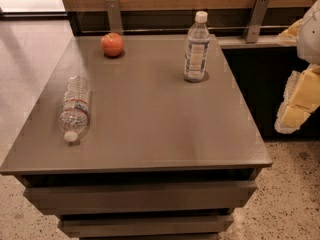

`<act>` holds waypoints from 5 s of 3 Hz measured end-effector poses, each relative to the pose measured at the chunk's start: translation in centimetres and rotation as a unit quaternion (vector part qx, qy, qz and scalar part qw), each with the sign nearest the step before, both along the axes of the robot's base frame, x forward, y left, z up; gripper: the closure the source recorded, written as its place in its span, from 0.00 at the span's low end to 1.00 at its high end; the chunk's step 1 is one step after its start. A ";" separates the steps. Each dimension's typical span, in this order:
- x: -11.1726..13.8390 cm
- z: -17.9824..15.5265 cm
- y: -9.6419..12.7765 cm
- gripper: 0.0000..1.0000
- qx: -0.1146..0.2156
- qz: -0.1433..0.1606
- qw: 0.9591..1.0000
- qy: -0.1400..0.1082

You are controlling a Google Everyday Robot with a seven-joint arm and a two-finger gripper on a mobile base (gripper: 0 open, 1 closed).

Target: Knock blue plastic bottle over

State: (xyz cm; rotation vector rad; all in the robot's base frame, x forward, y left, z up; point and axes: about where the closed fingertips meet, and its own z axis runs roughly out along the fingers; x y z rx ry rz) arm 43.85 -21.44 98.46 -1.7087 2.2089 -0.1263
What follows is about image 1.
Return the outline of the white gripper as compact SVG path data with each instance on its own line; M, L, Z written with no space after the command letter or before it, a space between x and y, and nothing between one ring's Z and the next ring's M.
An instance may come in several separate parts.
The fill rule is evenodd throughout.
M293 71L283 93L274 128L281 134L300 129L320 107L320 0L276 37L281 46L296 46L300 59L310 63L303 72Z

